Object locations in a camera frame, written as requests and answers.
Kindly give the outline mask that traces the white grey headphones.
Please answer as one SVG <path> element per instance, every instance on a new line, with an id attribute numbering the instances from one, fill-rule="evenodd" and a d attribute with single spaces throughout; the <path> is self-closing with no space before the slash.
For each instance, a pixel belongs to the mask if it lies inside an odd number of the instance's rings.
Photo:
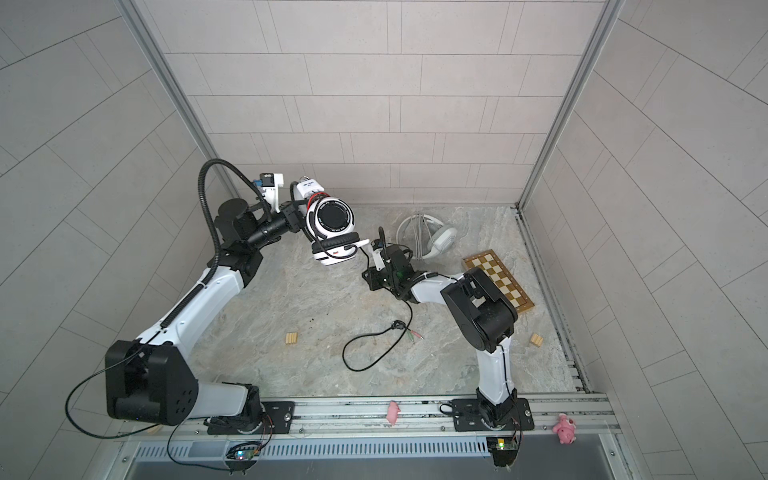
<path id="1" fill-rule="evenodd" d="M 396 231 L 396 243 L 403 245 L 406 231 L 412 232 L 414 246 L 411 248 L 417 260 L 428 260 L 440 256 L 455 242 L 458 229 L 432 215 L 417 213 L 406 217 Z"/>

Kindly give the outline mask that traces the black white headphones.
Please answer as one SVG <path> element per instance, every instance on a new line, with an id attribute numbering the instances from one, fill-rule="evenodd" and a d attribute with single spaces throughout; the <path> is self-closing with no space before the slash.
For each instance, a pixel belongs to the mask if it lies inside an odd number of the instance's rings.
<path id="1" fill-rule="evenodd" d="M 304 215 L 312 254 L 321 264 L 330 266 L 350 260 L 370 243 L 356 231 L 352 208 L 331 196 L 315 179 L 293 182 L 290 189 Z"/>

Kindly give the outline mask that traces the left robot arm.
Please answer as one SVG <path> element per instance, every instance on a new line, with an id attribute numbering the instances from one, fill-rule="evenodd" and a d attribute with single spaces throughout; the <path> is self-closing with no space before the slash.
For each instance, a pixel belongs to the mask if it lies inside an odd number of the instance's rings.
<path id="1" fill-rule="evenodd" d="M 254 278 L 260 252 L 301 230 L 297 201 L 256 219 L 243 199 L 223 203 L 209 218 L 216 250 L 202 277 L 172 310 L 133 341 L 120 340 L 105 357 L 106 409 L 113 419 L 178 426 L 201 419 L 211 435 L 286 434 L 295 405 L 261 400 L 257 386 L 199 380 L 187 358 L 211 322 Z"/>

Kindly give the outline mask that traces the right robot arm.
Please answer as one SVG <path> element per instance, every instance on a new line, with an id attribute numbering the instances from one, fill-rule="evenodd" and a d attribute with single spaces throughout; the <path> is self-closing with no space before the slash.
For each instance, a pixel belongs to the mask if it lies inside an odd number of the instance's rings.
<path id="1" fill-rule="evenodd" d="M 479 267 L 453 276 L 416 271 L 408 249 L 373 242 L 374 264 L 362 277 L 372 291 L 385 289 L 407 304 L 435 303 L 448 308 L 460 332 L 476 350 L 479 383 L 470 411 L 490 430 L 531 431 L 527 400 L 512 379 L 511 340 L 518 312 Z"/>

